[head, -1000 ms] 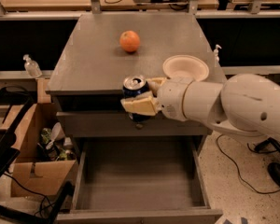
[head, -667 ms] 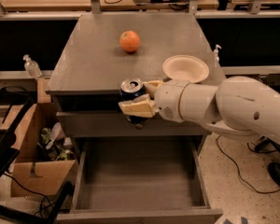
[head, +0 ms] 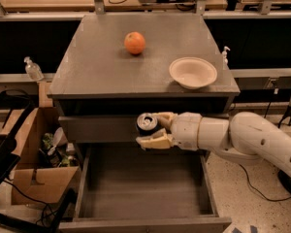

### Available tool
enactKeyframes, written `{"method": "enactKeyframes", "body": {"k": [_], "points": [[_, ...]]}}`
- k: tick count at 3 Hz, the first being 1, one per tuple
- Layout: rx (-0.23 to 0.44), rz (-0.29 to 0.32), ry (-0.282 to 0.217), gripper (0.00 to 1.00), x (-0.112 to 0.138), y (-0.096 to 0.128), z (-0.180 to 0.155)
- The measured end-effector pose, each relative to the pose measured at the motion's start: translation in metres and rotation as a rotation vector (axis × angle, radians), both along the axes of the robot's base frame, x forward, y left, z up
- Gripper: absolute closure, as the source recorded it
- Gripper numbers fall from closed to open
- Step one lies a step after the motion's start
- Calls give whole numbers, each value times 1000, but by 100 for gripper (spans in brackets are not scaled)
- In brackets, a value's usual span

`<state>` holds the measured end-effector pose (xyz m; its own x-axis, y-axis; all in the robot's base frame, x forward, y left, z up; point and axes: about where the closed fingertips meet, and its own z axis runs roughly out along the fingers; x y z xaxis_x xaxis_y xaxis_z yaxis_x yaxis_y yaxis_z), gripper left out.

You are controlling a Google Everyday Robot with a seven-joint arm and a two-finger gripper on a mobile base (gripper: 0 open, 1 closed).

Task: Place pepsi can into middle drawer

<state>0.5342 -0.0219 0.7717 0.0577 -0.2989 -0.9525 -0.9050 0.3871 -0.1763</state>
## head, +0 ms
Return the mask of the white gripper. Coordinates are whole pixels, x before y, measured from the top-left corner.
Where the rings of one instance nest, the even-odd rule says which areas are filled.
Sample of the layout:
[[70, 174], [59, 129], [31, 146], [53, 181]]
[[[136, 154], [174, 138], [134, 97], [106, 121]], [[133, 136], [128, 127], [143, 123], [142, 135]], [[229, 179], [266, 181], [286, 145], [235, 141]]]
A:
[[198, 149], [198, 131], [202, 120], [200, 114], [161, 112], [153, 115], [162, 127], [170, 129], [172, 135], [160, 129], [149, 136], [137, 137], [136, 142], [143, 150], [166, 150], [174, 144], [182, 150]]

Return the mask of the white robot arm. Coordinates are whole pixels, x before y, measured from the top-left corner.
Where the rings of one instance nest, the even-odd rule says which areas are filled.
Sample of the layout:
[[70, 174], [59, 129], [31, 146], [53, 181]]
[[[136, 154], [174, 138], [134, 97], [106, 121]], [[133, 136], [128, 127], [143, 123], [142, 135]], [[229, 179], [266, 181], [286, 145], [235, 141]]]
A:
[[195, 113], [144, 113], [136, 120], [144, 150], [208, 150], [231, 162], [266, 159], [291, 178], [291, 137], [265, 118], [240, 112], [230, 119]]

